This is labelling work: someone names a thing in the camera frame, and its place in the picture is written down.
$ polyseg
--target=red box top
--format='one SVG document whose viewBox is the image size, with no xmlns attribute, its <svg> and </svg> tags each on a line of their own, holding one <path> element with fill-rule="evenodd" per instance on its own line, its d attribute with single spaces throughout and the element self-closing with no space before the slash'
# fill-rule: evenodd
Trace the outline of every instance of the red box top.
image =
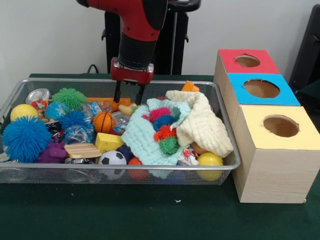
<svg viewBox="0 0 320 240">
<path fill-rule="evenodd" d="M 279 70 L 266 50 L 220 49 L 227 73 L 279 74 Z"/>
</svg>

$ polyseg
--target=white wall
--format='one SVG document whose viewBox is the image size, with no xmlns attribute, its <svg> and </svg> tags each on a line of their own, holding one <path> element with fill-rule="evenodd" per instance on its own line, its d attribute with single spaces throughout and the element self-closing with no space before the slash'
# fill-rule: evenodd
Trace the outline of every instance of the white wall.
<svg viewBox="0 0 320 240">
<path fill-rule="evenodd" d="M 318 0 L 202 0 L 189 14 L 183 74 L 212 75 L 219 48 L 267 49 L 290 77 Z M 76 0 L 1 0 L 0 105 L 30 73 L 106 72 L 102 11 Z"/>
</svg>

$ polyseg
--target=green spiky ball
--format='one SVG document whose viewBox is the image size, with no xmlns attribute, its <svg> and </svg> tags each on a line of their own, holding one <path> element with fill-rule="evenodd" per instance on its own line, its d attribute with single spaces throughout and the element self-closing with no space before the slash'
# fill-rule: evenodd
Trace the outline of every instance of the green spiky ball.
<svg viewBox="0 0 320 240">
<path fill-rule="evenodd" d="M 64 87 L 52 96 L 52 102 L 63 103 L 69 109 L 79 109 L 86 101 L 86 96 L 74 88 Z"/>
<path fill-rule="evenodd" d="M 164 154 L 173 155 L 179 149 L 177 137 L 167 137 L 159 141 L 159 146 Z"/>
</svg>

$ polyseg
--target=light blue cloth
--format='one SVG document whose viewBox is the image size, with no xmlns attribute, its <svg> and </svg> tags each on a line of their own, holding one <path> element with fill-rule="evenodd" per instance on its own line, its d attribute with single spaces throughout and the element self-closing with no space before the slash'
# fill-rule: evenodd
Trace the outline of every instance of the light blue cloth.
<svg viewBox="0 0 320 240">
<path fill-rule="evenodd" d="M 148 99 L 147 105 L 140 106 L 134 111 L 130 121 L 122 135 L 123 142 L 131 148 L 132 153 L 139 158 L 143 165 L 162 165 L 172 166 L 178 162 L 179 155 L 183 152 L 184 148 L 188 146 L 181 146 L 177 153 L 173 155 L 164 154 L 155 141 L 154 135 L 156 131 L 153 125 L 143 115 L 149 115 L 151 110 L 169 107 L 175 113 L 177 121 L 174 126 L 177 127 L 181 124 L 191 112 L 190 107 L 185 102 L 172 102 L 170 100 Z M 155 177 L 165 179 L 169 171 L 150 171 Z"/>
</svg>

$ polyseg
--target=circular hole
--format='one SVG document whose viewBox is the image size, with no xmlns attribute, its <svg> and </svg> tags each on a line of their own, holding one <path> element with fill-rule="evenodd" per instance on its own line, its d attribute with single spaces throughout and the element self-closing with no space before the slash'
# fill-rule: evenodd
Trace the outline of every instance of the circular hole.
<svg viewBox="0 0 320 240">
<path fill-rule="evenodd" d="M 271 133 L 285 138 L 293 137 L 299 132 L 299 125 L 283 115 L 267 116 L 263 121 L 263 126 Z"/>
<path fill-rule="evenodd" d="M 272 99 L 280 94 L 280 89 L 272 82 L 262 79 L 251 79 L 244 83 L 244 88 L 251 95 L 261 99 Z"/>
<path fill-rule="evenodd" d="M 258 58 L 247 54 L 237 56 L 235 62 L 246 68 L 257 67 L 261 64 Z"/>
</svg>

